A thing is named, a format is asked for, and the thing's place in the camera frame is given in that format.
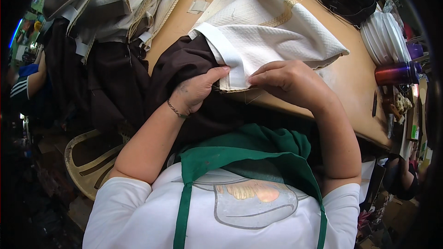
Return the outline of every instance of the finger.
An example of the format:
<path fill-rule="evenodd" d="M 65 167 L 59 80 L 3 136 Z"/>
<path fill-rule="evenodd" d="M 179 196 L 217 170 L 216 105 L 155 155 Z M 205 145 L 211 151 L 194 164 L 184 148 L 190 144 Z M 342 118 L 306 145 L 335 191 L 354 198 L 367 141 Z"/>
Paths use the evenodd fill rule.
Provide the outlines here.
<path fill-rule="evenodd" d="M 257 69 L 257 71 L 254 72 L 250 77 L 258 75 L 258 74 L 263 73 L 268 70 L 282 68 L 285 65 L 286 65 L 285 61 L 274 61 L 274 62 L 264 64 L 259 69 Z"/>
<path fill-rule="evenodd" d="M 249 78 L 251 85 L 284 86 L 285 74 L 282 69 L 272 69 Z"/>
<path fill-rule="evenodd" d="M 217 80 L 219 80 L 220 78 L 225 77 L 226 75 L 228 75 L 229 70 L 231 68 L 228 66 L 222 66 L 222 67 L 218 67 L 218 68 L 211 68 L 208 70 L 208 72 L 204 75 L 205 81 L 210 82 L 211 85 L 213 83 L 215 83 Z"/>

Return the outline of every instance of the right hand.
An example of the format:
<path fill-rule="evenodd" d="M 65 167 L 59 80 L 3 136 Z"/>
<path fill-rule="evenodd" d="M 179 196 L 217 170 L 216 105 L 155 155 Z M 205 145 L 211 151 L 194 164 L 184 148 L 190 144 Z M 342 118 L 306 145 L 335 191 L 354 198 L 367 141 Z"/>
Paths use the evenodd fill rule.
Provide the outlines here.
<path fill-rule="evenodd" d="M 250 76 L 249 83 L 310 110 L 314 116 L 338 100 L 320 76 L 299 60 L 267 63 Z"/>

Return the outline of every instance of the hand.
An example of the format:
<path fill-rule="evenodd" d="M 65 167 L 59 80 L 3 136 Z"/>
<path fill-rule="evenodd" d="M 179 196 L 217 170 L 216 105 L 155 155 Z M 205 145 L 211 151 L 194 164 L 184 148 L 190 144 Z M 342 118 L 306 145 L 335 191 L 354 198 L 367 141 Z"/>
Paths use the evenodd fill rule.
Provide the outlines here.
<path fill-rule="evenodd" d="M 212 85 L 228 75 L 230 67 L 223 66 L 209 69 L 206 74 L 195 76 L 181 82 L 169 98 L 169 102 L 181 114 L 195 113 L 209 95 Z"/>
<path fill-rule="evenodd" d="M 250 76 L 249 83 L 310 110 L 314 116 L 339 100 L 320 76 L 299 60 L 267 63 Z"/>

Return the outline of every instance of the left hand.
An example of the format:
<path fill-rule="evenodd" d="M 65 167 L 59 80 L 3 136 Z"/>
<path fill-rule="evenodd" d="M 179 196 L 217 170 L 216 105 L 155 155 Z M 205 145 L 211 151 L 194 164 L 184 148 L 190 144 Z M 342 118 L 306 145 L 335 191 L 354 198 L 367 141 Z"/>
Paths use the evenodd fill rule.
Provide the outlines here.
<path fill-rule="evenodd" d="M 230 67 L 223 66 L 209 69 L 206 74 L 195 76 L 181 82 L 169 98 L 169 102 L 179 113 L 189 115 L 195 113 L 203 100 L 212 90 L 212 85 L 220 78 L 228 75 Z"/>

